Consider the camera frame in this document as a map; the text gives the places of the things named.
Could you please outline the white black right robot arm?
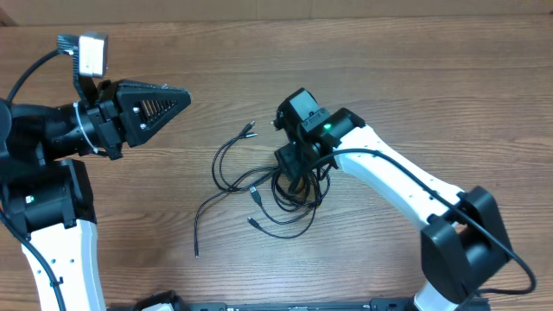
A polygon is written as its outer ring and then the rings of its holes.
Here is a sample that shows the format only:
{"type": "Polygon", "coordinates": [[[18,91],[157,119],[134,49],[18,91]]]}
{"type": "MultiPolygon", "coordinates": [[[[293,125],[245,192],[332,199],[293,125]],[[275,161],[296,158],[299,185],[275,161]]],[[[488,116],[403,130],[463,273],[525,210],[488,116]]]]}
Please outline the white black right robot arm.
{"type": "Polygon", "coordinates": [[[426,283],[411,310],[461,310],[508,263],[510,239],[483,187],[465,192],[425,172],[345,108],[280,108],[274,125],[289,139],[276,158],[292,182],[330,165],[373,188],[419,231],[426,283]]]}

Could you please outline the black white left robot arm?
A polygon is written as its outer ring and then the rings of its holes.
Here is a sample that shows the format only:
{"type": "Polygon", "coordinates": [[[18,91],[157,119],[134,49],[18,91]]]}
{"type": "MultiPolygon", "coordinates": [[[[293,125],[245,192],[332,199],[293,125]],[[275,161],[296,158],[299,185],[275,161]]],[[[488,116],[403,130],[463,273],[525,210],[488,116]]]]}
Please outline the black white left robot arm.
{"type": "Polygon", "coordinates": [[[104,310],[86,165],[117,160],[187,108],[186,89],[80,78],[68,105],[1,102],[1,220],[22,244],[44,310],[104,310]]]}

